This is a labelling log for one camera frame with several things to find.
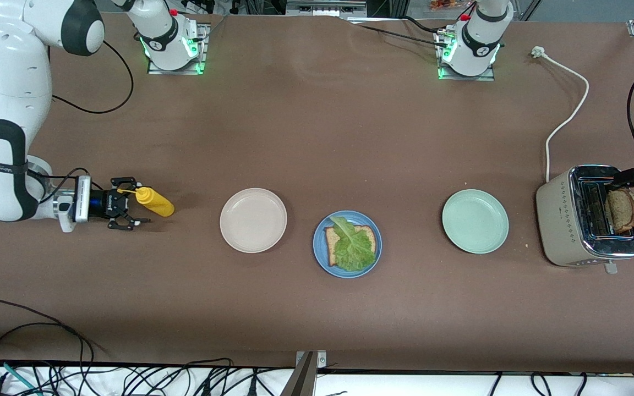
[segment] toaster slot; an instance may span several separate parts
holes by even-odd
[[[583,191],[583,203],[586,206],[584,213],[591,227],[591,235],[596,237],[614,235],[611,213],[605,204],[606,188],[604,183],[584,181],[581,183],[581,190]]]

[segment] table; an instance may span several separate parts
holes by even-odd
[[[634,166],[627,90],[634,38],[621,24],[512,23],[495,82],[438,80],[432,48],[337,18],[229,17],[202,76],[146,75],[133,27],[103,16],[136,81],[120,110],[56,101],[30,150],[56,173],[133,175],[176,204],[132,233],[103,222],[63,234],[53,220],[0,223],[0,298],[45,311],[103,347],[106,361],[294,364],[325,349],[336,368],[634,371],[634,259],[560,268],[544,258],[534,195],[543,143],[583,83],[532,60],[535,45],[586,76],[588,101],[551,145],[551,172]],[[412,25],[376,23],[427,38]],[[86,108],[128,90],[118,58],[53,51],[54,92]],[[277,193],[289,215],[262,254],[232,250],[219,214],[236,191]],[[440,223],[448,196],[488,191],[510,218],[506,243],[476,256]],[[315,226],[362,211],[384,238],[367,276],[315,262]],[[0,334],[33,315],[0,306]],[[27,329],[0,358],[78,358],[77,341]]]

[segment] bread slice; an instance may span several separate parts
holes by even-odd
[[[368,236],[368,240],[370,240],[370,250],[375,253],[375,234],[373,234],[373,230],[367,225],[355,225],[355,229],[357,232],[360,230],[365,230],[365,234]],[[327,227],[324,229],[327,234],[327,249],[329,251],[329,266],[333,267],[337,265],[337,256],[334,255],[334,246],[337,245],[339,241],[339,235],[337,235],[337,231],[334,231],[334,227]]]
[[[608,191],[606,202],[616,234],[631,230],[634,227],[634,194],[630,189]]]

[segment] mustard bottle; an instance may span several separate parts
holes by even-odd
[[[130,192],[136,195],[136,201],[138,201],[139,204],[146,206],[149,210],[163,217],[168,217],[176,211],[176,207],[168,201],[165,196],[160,195],[158,191],[150,187],[139,187],[136,188],[136,191],[129,191],[129,193]]]

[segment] toaster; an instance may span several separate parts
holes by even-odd
[[[539,233],[544,254],[558,266],[605,264],[616,273],[614,261],[634,257],[634,228],[613,229],[606,192],[619,169],[579,165],[552,179],[537,191]]]

